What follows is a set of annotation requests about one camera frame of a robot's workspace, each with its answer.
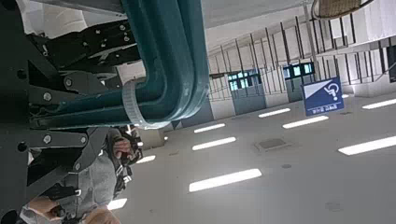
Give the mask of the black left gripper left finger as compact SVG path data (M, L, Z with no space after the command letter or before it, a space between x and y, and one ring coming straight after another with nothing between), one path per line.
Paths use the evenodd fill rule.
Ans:
M28 166L27 192L39 195L69 174L77 174L96 160L108 127L73 131L33 130L28 148L40 155Z

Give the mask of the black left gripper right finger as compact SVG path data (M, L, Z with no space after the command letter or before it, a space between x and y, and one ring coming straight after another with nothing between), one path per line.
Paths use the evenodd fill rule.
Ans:
M118 75L117 66L141 60L127 20L97 24L53 38L30 34L27 39L56 70L53 80L39 73L32 76L32 106L121 105L121 88L109 88L103 82Z

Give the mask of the operator bare hand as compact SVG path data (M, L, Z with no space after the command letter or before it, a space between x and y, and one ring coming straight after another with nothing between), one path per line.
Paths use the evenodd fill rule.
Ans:
M48 197L36 197L28 203L27 207L36 214L45 217L48 220L53 220L58 217L52 212L52 209L58 205L59 204L57 202L52 201Z
M120 159L122 156L125 156L128 159L131 159L133 156L131 143L126 138L118 138L113 144L114 155L117 159Z

